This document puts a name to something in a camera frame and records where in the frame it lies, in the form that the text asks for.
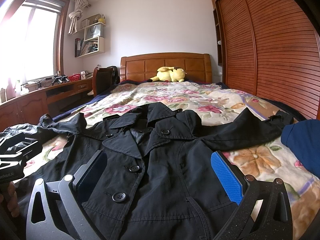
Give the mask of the person's left hand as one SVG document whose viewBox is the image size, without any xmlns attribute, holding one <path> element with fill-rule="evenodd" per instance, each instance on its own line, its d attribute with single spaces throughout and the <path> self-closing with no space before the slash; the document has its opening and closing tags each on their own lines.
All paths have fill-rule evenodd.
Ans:
<svg viewBox="0 0 320 240">
<path fill-rule="evenodd" d="M 16 218 L 20 214 L 20 207 L 17 200 L 17 193 L 15 190 L 15 185 L 11 181 L 6 189 L 6 193 L 9 196 L 9 200 L 7 200 L 7 208 L 11 213 L 11 216 Z"/>
</svg>

